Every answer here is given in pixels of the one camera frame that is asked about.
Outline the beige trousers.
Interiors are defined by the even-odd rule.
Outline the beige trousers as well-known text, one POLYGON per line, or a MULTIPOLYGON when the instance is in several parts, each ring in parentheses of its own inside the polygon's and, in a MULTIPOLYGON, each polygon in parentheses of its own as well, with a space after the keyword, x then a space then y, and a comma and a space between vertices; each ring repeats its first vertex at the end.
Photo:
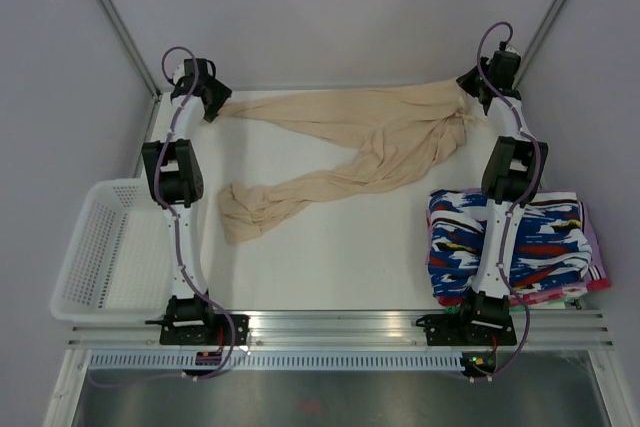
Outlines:
POLYGON ((272 152, 259 156, 271 171, 268 176, 253 183, 233 180, 218 195, 231 245, 258 239, 314 204, 416 183, 469 146, 473 136, 493 131, 478 103, 453 79, 234 101, 219 116, 265 124, 285 135, 282 158, 272 152), (286 161, 300 155, 296 135, 345 149, 350 156, 284 175, 286 161))

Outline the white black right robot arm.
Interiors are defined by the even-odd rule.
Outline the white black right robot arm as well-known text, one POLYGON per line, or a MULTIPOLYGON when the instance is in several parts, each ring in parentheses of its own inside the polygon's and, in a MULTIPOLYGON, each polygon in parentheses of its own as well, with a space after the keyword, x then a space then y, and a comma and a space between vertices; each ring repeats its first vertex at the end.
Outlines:
POLYGON ((457 79, 499 133, 481 181, 487 220, 480 264, 464 312, 455 320, 457 334, 469 343, 480 342, 492 327, 508 323, 517 232, 548 155, 547 144, 537 142, 526 125, 521 96, 514 88, 520 63, 519 54, 503 42, 492 58, 480 56, 477 66, 457 79))

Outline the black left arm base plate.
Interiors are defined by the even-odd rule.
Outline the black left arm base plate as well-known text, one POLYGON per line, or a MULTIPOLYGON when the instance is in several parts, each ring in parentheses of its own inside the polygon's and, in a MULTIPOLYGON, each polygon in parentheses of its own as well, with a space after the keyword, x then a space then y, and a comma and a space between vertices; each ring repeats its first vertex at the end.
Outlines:
POLYGON ((246 344, 250 317, 231 314, 232 323, 223 314, 205 320, 163 322, 159 343, 169 346, 242 346, 246 344))

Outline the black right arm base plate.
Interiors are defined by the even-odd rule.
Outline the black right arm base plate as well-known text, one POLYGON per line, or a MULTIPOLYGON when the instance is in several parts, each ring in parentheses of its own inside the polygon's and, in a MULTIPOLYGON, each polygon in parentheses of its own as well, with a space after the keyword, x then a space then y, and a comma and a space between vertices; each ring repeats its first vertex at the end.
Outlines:
POLYGON ((429 346, 437 347, 493 347, 515 346, 517 337, 513 322, 503 329, 464 322, 460 315, 427 314, 416 320, 423 329, 429 346))

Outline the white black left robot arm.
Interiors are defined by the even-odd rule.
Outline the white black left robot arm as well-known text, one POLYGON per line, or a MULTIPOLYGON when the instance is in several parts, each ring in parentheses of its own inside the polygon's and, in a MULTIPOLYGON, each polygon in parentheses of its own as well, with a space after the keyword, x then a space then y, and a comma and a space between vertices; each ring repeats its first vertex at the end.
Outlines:
POLYGON ((172 291, 166 316, 183 322, 183 333, 197 344, 210 342, 218 321, 207 311, 222 308, 209 297, 198 243, 197 213, 204 178, 192 142, 199 122, 211 123, 232 90, 216 78, 213 61, 188 57, 182 75, 169 80, 173 108, 165 137, 143 144, 142 160, 152 200, 161 208, 169 231, 173 263, 172 291), (189 312, 184 318, 183 311, 189 312))

